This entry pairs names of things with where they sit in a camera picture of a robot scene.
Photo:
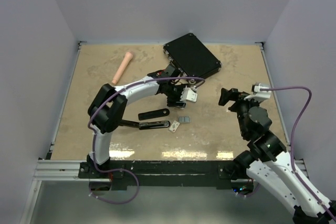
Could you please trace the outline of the black stapler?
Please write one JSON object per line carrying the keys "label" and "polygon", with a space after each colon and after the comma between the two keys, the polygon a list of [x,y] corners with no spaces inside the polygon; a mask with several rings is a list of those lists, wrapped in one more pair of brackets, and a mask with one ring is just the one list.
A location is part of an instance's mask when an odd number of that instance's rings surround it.
{"label": "black stapler", "polygon": [[170,121],[136,122],[136,121],[121,120],[119,125],[132,127],[139,130],[150,130],[150,129],[169,128],[171,126],[171,123]]}

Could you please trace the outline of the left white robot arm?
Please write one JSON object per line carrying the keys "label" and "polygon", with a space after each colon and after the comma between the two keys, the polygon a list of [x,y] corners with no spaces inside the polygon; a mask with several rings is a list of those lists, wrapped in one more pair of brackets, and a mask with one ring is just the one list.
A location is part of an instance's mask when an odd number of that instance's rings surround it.
{"label": "left white robot arm", "polygon": [[112,132],[120,125],[128,105],[146,97],[164,94],[168,106],[185,107],[181,97],[190,85],[176,84],[179,79],[172,70],[158,70],[136,82],[116,87],[107,83],[100,88],[88,109],[88,128],[93,132],[92,151],[88,156],[92,160],[90,171],[93,175],[103,178],[108,174]]}

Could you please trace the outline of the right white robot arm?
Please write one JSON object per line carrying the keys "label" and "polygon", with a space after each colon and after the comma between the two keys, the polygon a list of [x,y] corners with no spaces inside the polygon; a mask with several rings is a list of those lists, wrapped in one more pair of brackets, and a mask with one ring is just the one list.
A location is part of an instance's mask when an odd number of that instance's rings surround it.
{"label": "right white robot arm", "polygon": [[335,220],[335,201],[318,190],[298,168],[293,154],[270,130],[266,109],[260,105],[271,96],[272,89],[256,83],[252,94],[235,88],[223,88],[218,104],[233,104],[242,138],[248,150],[234,159],[233,174],[249,177],[263,186],[292,214],[294,223],[329,223]]}

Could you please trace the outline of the white staple box sleeve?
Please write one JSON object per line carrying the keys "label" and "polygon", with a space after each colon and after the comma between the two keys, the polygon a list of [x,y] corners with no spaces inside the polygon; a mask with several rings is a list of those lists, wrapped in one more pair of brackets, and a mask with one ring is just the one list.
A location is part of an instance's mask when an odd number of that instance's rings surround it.
{"label": "white staple box sleeve", "polygon": [[171,126],[169,127],[169,131],[172,133],[175,133],[176,130],[178,129],[180,123],[178,121],[174,121]]}

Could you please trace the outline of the staple tray with staples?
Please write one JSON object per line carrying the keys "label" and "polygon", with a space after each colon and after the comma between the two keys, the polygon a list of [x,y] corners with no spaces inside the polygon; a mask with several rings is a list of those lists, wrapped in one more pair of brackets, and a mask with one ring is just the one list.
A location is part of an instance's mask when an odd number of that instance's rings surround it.
{"label": "staple tray with staples", "polygon": [[191,118],[189,116],[179,116],[178,117],[178,122],[179,123],[190,123]]}

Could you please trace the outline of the black stapler base plate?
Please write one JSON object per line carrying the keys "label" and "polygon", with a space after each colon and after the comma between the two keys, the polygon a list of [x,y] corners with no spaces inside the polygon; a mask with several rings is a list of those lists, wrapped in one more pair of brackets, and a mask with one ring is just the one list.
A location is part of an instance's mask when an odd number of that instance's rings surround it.
{"label": "black stapler base plate", "polygon": [[148,111],[138,114],[138,119],[140,121],[149,120],[149,119],[155,119],[155,118],[161,118],[164,116],[168,116],[170,114],[169,109],[158,109],[154,111]]}

